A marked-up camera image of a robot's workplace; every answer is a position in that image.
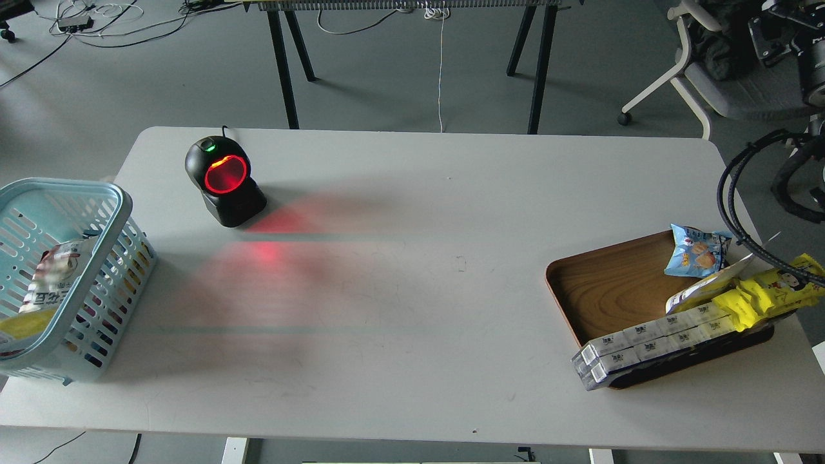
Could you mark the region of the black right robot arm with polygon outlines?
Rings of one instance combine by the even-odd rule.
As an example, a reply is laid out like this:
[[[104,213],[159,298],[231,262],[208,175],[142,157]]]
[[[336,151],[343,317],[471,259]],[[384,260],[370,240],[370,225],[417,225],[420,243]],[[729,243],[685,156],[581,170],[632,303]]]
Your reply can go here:
[[[778,64],[787,55],[795,56],[802,103],[823,115],[823,2],[764,1],[761,12],[748,21],[748,29],[755,54],[764,67]],[[801,283],[822,287],[823,277],[805,271],[799,265],[789,264],[758,244],[746,232],[735,211],[733,195],[742,171],[761,150],[777,143],[790,145],[791,153],[773,177],[773,197],[786,213],[814,224],[823,223],[823,186],[810,190],[816,209],[796,202],[788,190],[790,180],[799,168],[808,162],[823,161],[823,123],[816,122],[811,122],[804,132],[773,130],[755,142],[747,143],[720,177],[716,189],[719,213],[737,244]]]

